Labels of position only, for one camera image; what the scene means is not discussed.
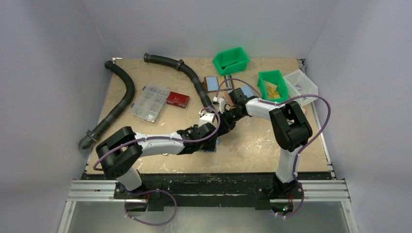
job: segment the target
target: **green plastic box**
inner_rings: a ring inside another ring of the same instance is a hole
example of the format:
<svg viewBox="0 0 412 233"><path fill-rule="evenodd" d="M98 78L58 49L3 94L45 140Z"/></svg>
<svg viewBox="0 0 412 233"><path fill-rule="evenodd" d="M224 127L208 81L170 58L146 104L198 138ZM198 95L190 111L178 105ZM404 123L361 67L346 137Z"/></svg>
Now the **green plastic box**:
<svg viewBox="0 0 412 233"><path fill-rule="evenodd" d="M270 82L277 85L276 91L279 92L280 98L271 99L272 102L283 102L288 99L288 88L286 87L285 81L283 80L280 70L263 71L259 72L259 80L257 81L257 86L262 93L262 99L268 100L268 92L266 91L265 82Z"/></svg>
<svg viewBox="0 0 412 233"><path fill-rule="evenodd" d="M245 70L249 61L249 57L243 48L237 47L219 52L213 59L213 64L220 75L228 75Z"/></svg>

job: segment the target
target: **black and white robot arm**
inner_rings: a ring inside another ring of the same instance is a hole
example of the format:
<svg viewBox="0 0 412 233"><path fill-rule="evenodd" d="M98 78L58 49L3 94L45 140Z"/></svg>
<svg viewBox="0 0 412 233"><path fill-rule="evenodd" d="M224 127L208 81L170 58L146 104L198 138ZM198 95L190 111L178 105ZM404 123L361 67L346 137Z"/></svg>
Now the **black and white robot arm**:
<svg viewBox="0 0 412 233"><path fill-rule="evenodd" d="M228 110L225 109L224 99L213 100L219 108L220 122L217 130L214 126L217 117L215 113L200 113L197 125L170 134L148 135L133 132L131 127L123 127L96 148L105 176L108 179L115 178L129 191L135 190L142 185L138 171L132 168L139 157L164 153L191 154L200 149L213 150L216 138L234 129L238 120L247 116L261 117L271 121L276 141L281 147L273 192L281 193L287 184L294 182L292 172L297 176L295 168L299 159L294 162L296 152L312 136L305 115L295 101L275 106L257 97L246 97L240 88L233 90L229 96L234 106ZM126 144L124 150L116 150Z"/></svg>

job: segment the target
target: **red box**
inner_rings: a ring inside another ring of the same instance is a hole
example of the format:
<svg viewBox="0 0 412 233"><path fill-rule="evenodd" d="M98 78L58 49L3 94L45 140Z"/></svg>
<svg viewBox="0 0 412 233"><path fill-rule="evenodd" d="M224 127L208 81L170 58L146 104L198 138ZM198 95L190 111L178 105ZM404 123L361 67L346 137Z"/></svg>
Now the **red box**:
<svg viewBox="0 0 412 233"><path fill-rule="evenodd" d="M182 95L176 92L170 92L168 98L166 99L166 103L171 105L176 105L181 108L185 108L186 104L189 101L189 96Z"/></svg>

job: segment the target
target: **beige table surface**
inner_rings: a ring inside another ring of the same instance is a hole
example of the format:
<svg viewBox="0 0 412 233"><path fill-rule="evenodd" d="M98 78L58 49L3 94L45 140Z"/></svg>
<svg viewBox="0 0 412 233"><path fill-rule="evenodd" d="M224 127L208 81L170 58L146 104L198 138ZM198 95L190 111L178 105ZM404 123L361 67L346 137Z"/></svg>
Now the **beige table surface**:
<svg viewBox="0 0 412 233"><path fill-rule="evenodd" d="M197 73L201 81L204 76L218 76L211 58L183 60ZM95 145L123 126L131 126L135 132L140 133L164 134L186 129L198 123L198 112L202 104L192 82L183 72L166 66L145 63L143 59L118 59L116 64L123 68L135 82L135 100L140 96L142 88L150 83L188 95L190 99L185 109L165 104L155 123L133 116L131 109L128 108ZM247 69L232 74L232 77L249 82L257 88L258 72L276 69L279 69L282 75L287 75L299 68L295 58L251 58ZM243 84L234 81L234 85L240 87ZM100 119L103 119L120 101L124 92L123 82L113 74ZM307 105L305 109L305 115L315 135L318 130L312 108ZM271 172L276 171L279 153L280 147L275 141L270 121L257 117L245 117L237 122L234 130L220 137L217 152L147 156L139 158L134 168L141 173ZM92 169L97 159L97 154L93 150L88 174L102 173ZM302 152L298 171L328 171L320 139L314 141Z"/></svg>

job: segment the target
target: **black pipe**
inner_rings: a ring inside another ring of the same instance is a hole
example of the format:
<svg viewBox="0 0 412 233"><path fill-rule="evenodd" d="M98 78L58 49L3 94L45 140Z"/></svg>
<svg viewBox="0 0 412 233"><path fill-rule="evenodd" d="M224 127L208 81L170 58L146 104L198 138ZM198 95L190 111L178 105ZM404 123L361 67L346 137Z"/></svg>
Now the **black pipe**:
<svg viewBox="0 0 412 233"><path fill-rule="evenodd" d="M135 97L135 84L122 68L114 64L112 61L107 61L106 64L104 64L104 67L111 70L123 80L124 85L126 85L126 93L112 111L110 111L110 113L92 131L87 131L86 136L79 142L79 147L81 149L90 148L97 142L102 134L113 124Z"/></svg>
<svg viewBox="0 0 412 233"><path fill-rule="evenodd" d="M203 83L199 80L199 77L197 74L191 69L189 66L187 66L183 60L176 61L172 58L168 57L162 57L162 56L157 56L157 55L149 55L147 53L144 54L144 62L148 63L156 63L168 67L173 67L178 71L182 71L185 73L190 80L192 81L194 88L197 91L197 94L200 97L200 101L202 102L204 107L211 107L213 108L212 102L210 101L209 96L207 95L207 92L205 90L205 87L203 86Z"/></svg>

